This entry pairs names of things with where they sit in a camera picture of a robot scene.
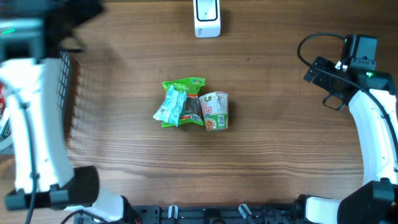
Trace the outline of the instant noodle cup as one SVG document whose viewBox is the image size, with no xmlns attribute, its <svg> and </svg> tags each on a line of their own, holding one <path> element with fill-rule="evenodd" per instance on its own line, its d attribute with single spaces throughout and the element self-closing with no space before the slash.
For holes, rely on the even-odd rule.
<svg viewBox="0 0 398 224">
<path fill-rule="evenodd" d="M 207 131 L 229 128 L 228 97 L 223 91 L 215 91 L 199 97 L 204 125 Z"/>
</svg>

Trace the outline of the green snack bag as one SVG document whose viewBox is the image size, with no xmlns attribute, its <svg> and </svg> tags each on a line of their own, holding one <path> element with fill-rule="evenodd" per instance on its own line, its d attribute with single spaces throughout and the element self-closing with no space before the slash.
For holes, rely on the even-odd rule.
<svg viewBox="0 0 398 224">
<path fill-rule="evenodd" d="M 182 113 L 178 124 L 195 123 L 200 126 L 204 125 L 201 113 L 200 100 L 198 93 L 200 88 L 205 86 L 205 79 L 198 77 L 188 77 L 174 81 L 162 82 L 165 91 L 168 91 L 170 86 L 174 86 L 177 91 L 182 91 L 187 94 L 187 99 L 183 104 Z"/>
</svg>

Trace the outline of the pale green wipes packet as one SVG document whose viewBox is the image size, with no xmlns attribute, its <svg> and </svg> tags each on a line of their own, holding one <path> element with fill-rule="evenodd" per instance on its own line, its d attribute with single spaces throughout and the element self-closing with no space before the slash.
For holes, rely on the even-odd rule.
<svg viewBox="0 0 398 224">
<path fill-rule="evenodd" d="M 175 85 L 169 86 L 165 100 L 153 115 L 153 118 L 157 121 L 178 126 L 186 99 L 187 93 L 185 91 L 177 90 Z"/>
</svg>

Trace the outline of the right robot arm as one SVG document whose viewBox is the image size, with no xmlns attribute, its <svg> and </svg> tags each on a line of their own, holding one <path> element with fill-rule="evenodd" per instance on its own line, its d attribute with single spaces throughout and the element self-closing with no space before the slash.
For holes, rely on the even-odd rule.
<svg viewBox="0 0 398 224">
<path fill-rule="evenodd" d="M 340 60 L 317 57 L 304 79 L 341 100 L 358 132 L 363 185 L 344 198 L 300 195 L 290 213 L 294 223 L 397 223 L 397 90 L 392 75 L 376 70 L 377 37 L 337 35 Z"/>
</svg>

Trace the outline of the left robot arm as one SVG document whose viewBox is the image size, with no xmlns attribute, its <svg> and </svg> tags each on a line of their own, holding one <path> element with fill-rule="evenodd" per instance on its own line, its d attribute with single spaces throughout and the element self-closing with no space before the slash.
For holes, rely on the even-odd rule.
<svg viewBox="0 0 398 224">
<path fill-rule="evenodd" d="M 126 197 L 100 186 L 94 166 L 74 167 L 65 145 L 61 43 L 102 13 L 101 1 L 2 1 L 1 82 L 6 86 L 16 160 L 9 211 L 81 213 L 101 223 L 139 223 Z"/>
</svg>

